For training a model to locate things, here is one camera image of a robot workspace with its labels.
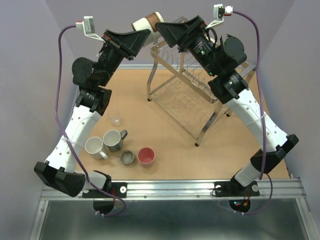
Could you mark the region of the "metal wire dish rack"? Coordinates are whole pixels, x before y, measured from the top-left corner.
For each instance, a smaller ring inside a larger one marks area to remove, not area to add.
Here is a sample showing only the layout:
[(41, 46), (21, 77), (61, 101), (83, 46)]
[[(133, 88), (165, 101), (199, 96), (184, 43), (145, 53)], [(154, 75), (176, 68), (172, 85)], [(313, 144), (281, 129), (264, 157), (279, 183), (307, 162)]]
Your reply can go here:
[[(147, 100), (156, 102), (199, 146), (206, 131), (223, 115), (232, 111), (224, 106), (211, 92), (208, 82), (211, 77), (191, 53), (179, 52), (178, 47), (169, 47), (163, 38), (155, 40), (150, 55), (153, 67), (147, 80)], [(151, 88), (159, 67), (164, 67), (172, 76)]]

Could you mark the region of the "clear glass cup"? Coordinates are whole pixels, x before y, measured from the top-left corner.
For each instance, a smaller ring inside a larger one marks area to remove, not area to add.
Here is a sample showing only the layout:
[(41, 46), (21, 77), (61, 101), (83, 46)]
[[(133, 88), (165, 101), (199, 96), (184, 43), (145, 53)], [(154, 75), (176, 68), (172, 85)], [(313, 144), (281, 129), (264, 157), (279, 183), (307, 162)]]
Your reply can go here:
[(108, 119), (115, 126), (119, 126), (121, 124), (121, 116), (118, 110), (111, 110), (108, 113)]

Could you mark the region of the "grey ceramic mug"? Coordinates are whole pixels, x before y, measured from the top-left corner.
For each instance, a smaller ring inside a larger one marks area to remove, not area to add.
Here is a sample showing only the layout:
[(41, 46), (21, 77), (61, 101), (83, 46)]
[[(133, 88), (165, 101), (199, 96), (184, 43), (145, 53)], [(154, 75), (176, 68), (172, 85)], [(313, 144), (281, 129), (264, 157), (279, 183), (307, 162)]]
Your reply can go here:
[(102, 138), (104, 145), (112, 152), (118, 152), (123, 148), (124, 139), (127, 137), (128, 131), (118, 131), (115, 129), (107, 131)]

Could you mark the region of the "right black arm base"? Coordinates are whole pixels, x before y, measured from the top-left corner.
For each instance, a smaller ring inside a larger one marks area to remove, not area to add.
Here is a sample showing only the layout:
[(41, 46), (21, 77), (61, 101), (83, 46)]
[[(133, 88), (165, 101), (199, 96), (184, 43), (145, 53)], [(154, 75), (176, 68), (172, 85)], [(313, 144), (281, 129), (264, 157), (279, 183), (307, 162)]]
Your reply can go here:
[(218, 198), (222, 197), (244, 197), (248, 194), (251, 197), (260, 196), (258, 183), (252, 181), (248, 186), (242, 186), (237, 181), (216, 181), (214, 183), (214, 194)]

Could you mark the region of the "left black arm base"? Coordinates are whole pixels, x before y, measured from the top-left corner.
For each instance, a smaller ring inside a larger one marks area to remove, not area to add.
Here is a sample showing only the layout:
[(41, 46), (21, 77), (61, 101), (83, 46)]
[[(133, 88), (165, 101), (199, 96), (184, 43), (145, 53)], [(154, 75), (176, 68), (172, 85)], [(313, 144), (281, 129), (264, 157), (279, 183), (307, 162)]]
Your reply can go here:
[[(128, 189), (127, 182), (114, 182), (114, 181), (106, 183), (102, 188), (103, 191), (119, 198), (127, 197), (127, 189)], [(88, 192), (82, 193), (82, 197), (85, 199), (110, 198), (109, 196), (105, 195), (104, 193), (96, 189), (90, 189)]]

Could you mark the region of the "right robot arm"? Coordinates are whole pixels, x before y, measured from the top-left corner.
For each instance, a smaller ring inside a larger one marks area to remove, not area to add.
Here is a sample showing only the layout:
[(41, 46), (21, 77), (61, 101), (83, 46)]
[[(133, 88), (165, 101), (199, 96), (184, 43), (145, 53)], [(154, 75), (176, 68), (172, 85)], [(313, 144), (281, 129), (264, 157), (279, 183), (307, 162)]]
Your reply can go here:
[(262, 174), (268, 174), (299, 142), (295, 134), (281, 130), (257, 101), (248, 83), (236, 71), (247, 60), (240, 39), (227, 35), (219, 45), (209, 40), (209, 28), (200, 16), (184, 23), (158, 22), (159, 31), (169, 47), (177, 46), (180, 52), (189, 51), (213, 79), (208, 86), (213, 95), (232, 110), (245, 124), (260, 145), (230, 180), (231, 192), (242, 195), (248, 185)]

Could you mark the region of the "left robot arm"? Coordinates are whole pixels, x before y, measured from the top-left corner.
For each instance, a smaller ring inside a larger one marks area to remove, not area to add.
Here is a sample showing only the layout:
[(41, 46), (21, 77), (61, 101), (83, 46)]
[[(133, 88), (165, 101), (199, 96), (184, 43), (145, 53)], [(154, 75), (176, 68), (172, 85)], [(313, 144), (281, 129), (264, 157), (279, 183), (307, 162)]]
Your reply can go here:
[(123, 59), (133, 60), (138, 55), (150, 33), (148, 29), (127, 33), (107, 29), (101, 38), (103, 45), (97, 61), (79, 57), (73, 62), (72, 81), (79, 87), (79, 95), (71, 118), (67, 127), (56, 120), (62, 136), (46, 160), (34, 166), (34, 172), (46, 186), (70, 197), (92, 189), (100, 197), (111, 194), (109, 175), (97, 170), (76, 172), (77, 165), (84, 168), (78, 155), (109, 105), (112, 90), (106, 89), (106, 85)]

